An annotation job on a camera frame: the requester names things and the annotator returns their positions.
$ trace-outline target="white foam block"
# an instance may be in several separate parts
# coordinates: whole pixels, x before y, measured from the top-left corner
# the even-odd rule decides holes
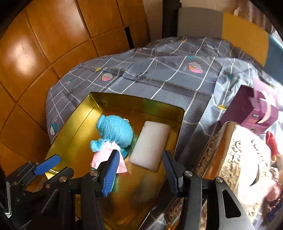
[[[169,133],[169,125],[146,121],[130,156],[130,162],[146,169],[157,171]]]

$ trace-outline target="blue knitted toy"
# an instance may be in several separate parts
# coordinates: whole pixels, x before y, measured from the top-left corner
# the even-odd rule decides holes
[[[101,150],[106,141],[115,142],[121,148],[121,154],[125,159],[128,152],[125,150],[133,139],[133,130],[129,122],[119,116],[101,115],[97,121],[96,128],[100,134],[98,140],[90,142],[90,148],[93,152]]]

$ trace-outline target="gray bedspread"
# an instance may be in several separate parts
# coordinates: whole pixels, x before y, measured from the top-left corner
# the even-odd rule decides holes
[[[282,85],[263,72],[251,56],[226,40],[210,38],[170,37],[144,48],[82,62],[48,92],[50,142],[90,92],[139,96],[184,109],[175,156],[191,169],[209,138],[220,129],[223,108],[229,106],[240,85],[253,87],[252,77],[272,84],[281,95]],[[281,112],[270,128],[276,139],[282,133],[280,120]],[[165,226],[161,212],[148,219],[146,228]]]

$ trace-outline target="purple box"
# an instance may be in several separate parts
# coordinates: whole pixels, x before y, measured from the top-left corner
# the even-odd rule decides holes
[[[253,82],[253,89],[240,86],[220,121],[221,124],[237,122],[260,135],[278,119],[277,93],[257,78],[253,78]]]

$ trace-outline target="pink cloth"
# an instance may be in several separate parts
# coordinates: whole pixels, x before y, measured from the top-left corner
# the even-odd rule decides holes
[[[118,169],[117,169],[117,173],[127,172],[128,170],[127,170],[127,167],[125,165],[124,159],[122,157],[120,147],[115,142],[110,143],[109,141],[106,141],[103,144],[101,150],[94,153],[93,158],[92,158],[92,162],[91,162],[91,167],[97,169],[101,162],[107,161],[109,159],[109,157],[110,157],[110,155],[111,155],[111,153],[114,149],[118,150],[119,154],[120,154],[120,162],[119,162],[119,166],[118,166]]]

